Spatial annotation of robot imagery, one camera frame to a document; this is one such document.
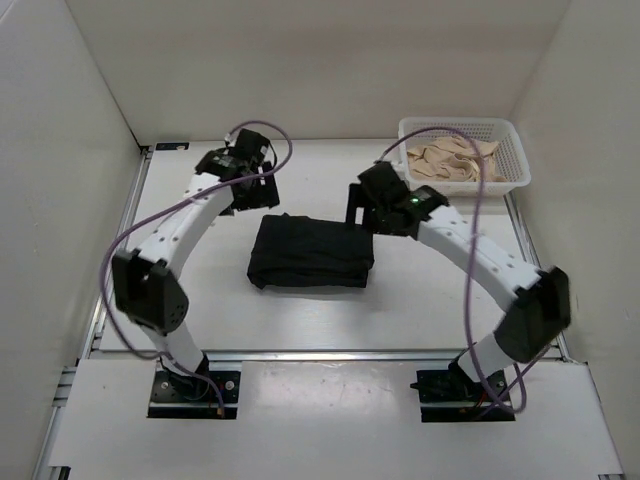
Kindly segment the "black trousers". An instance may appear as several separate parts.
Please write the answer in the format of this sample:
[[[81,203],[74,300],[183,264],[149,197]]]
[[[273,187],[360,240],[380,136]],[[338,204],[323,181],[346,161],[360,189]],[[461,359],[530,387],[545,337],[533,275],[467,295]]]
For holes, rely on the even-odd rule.
[[[262,218],[247,268],[257,288],[364,288],[374,265],[373,236],[357,225],[308,216]]]

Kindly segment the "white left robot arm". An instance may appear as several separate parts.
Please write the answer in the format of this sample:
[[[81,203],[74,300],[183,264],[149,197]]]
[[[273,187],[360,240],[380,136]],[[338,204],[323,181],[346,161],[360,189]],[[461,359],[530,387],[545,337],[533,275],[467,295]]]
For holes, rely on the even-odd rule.
[[[183,267],[214,220],[237,211],[272,208],[279,197],[267,161],[269,141],[207,152],[177,204],[158,214],[160,223],[137,247],[111,256],[119,312],[155,346],[160,362],[188,400],[206,395],[209,361],[185,324],[189,309],[180,284]]]

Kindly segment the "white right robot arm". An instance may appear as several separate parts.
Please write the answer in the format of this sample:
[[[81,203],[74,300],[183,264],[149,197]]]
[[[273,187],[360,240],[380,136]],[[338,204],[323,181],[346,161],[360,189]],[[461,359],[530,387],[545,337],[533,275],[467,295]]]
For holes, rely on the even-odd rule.
[[[362,184],[349,187],[346,221],[363,212],[373,234],[411,237],[464,270],[501,308],[492,332],[470,344],[449,365],[449,387],[460,399],[480,393],[495,372],[534,360],[571,323],[569,279],[558,267],[543,271],[475,233],[445,196],[429,187],[375,196]]]

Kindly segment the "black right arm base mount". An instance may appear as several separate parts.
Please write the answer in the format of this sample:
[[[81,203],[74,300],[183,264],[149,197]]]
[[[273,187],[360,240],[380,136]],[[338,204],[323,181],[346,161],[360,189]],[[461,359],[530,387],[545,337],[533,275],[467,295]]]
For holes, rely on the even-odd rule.
[[[410,388],[418,393],[422,423],[512,422],[513,413],[492,407],[477,384],[471,388],[448,370],[418,370]]]

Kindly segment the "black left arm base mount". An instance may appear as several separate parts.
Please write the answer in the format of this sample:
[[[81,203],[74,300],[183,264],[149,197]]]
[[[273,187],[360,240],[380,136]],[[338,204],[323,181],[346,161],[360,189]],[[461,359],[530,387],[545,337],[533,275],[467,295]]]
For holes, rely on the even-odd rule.
[[[219,406],[218,396],[207,382],[189,378],[180,383],[177,375],[158,366],[150,391],[147,417],[235,420],[238,415],[241,372],[210,368],[209,376],[221,394],[223,407]]]

